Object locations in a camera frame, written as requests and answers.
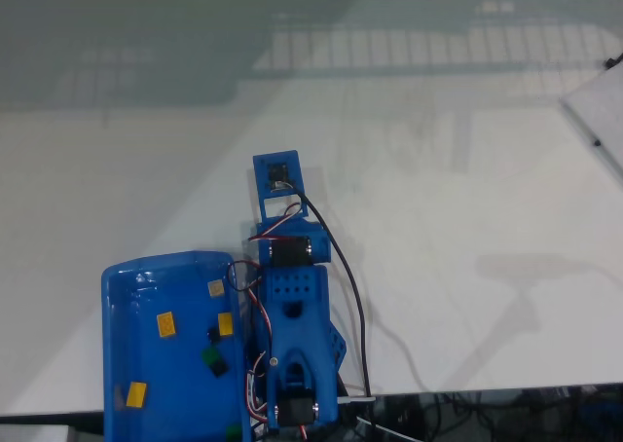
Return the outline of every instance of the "blue servo bracket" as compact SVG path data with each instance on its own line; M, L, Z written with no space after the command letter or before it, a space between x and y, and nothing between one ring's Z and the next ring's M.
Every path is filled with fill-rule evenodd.
M257 184L257 197L260 202L262 223L274 222L278 219L278 216L268 217L266 215L265 201L296 195L287 186L277 187L275 185L276 182L279 182L277 179L282 179L305 194L299 153L296 150L290 150L289 152L257 155L253 157L253 167L255 169L255 183ZM308 208L303 204L301 212L293 218L304 218L306 216L308 216Z

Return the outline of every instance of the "white tabletop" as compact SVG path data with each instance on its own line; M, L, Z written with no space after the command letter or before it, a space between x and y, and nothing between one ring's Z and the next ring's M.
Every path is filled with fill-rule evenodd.
M240 256L251 158L290 149L355 271L375 393L623 380L623 190L559 106L623 51L620 0L19 1L0 413L101 409L101 272Z

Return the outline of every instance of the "blue plastic container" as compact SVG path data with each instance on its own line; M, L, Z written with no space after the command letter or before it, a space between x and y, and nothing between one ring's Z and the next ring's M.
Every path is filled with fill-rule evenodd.
M146 257L102 275L104 438L106 442L226 440L241 426L251 440L244 406L243 337L238 294L227 286L222 252ZM225 295L207 284L222 279ZM157 315L172 312L176 335L161 338ZM234 335L216 345L229 366L217 378L202 360L207 330L231 312ZM131 382L147 384L143 408L126 406Z

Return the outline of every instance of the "black cord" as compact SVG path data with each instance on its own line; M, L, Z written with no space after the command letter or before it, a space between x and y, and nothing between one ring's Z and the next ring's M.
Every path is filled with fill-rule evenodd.
M327 232L327 236L329 237L329 240L331 240L331 243L333 244L335 251L338 253L338 257L340 257L340 260L342 261L342 264L344 265L344 269L347 271L348 279L350 280L350 284L352 285L352 293L354 294L354 300L357 303L357 310L359 311L359 322L360 322L360 327L361 327L361 363L363 367L363 386L365 388L366 396L372 396L371 391L370 391L370 378L368 377L368 357L366 355L366 320L365 320L365 315L363 313L363 305L361 304L361 296L359 296L359 289L357 288L357 283L354 279L354 275L352 274L352 270L350 269L350 266L348 265L348 261L346 257L344 256L342 249L340 248L340 246L338 246L337 241L333 237L331 230L329 229L326 222L322 218L322 215L320 215L320 212L316 209L315 206L313 206L313 203L310 202L310 199L308 199L308 197L303 192L301 192L296 187L292 186L290 183L286 183L286 184L292 188L292 190L296 193L296 195L301 198L301 202L306 204L310 208L310 210L313 212L315 217L318 219L318 222L320 223L324 231Z
M441 429L441 402L439 401L439 396L436 393L432 396L435 399L435 408L437 409L437 424L428 437L430 442L433 442L437 438L439 430Z

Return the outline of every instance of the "blue plastic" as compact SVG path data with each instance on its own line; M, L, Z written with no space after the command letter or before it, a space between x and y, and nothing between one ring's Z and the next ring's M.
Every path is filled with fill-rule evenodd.
M340 367L342 367L342 361L344 361L344 357L347 355L347 342L332 323L329 323L329 340L333 348L335 367L339 371Z
M271 166L286 166L287 181L305 193L303 176L296 151L253 157L255 179L262 222L258 233L273 225L279 217L268 218L265 200L295 194L292 190L275 190L270 180ZM311 247L312 264L331 261L331 244L319 223L305 219L308 208L275 228L271 234L306 238ZM346 343L329 319L329 288L325 267L310 265L295 268L272 267L272 240L259 241L260 264L263 266L260 296L273 328L272 345L262 319L256 316L258 347L270 350L269 357L277 366L268 367L266 397L269 428L279 428L275 414L280 397L313 395L318 405L315 424L328 424L338 417L337 372L346 354Z
M240 424L251 440L243 402L238 294L210 298L207 283L226 281L230 255L183 252L147 257L102 275L104 434L106 442L197 442L225 440ZM176 336L160 338L156 316L172 312ZM206 331L217 315L231 312L234 336L217 345L229 372L216 378L202 361ZM142 409L126 407L129 383L147 384Z
M311 390L318 404L316 423L334 422L338 418L338 368L328 333L331 322L326 268L265 268L260 292L273 328L271 357L278 362L275 368L269 368L267 376L269 427L279 427L275 416L277 394L288 389ZM267 335L258 336L264 337L262 346L267 349ZM290 378L293 366L303 370L301 382Z
M296 195L291 189L274 191L269 180L270 165L286 165L288 168L288 180L290 184L295 186L305 194L305 186L303 185L303 174L299 163L299 154L296 150L288 152L271 153L269 155L257 155L253 157L253 167L255 169L255 183L257 184L257 197L260 203L260 213L262 214L263 223L271 223L279 217L266 216L265 200L275 199L277 197L287 197ZM295 215L297 217L308 216L308 208L303 204L302 211Z

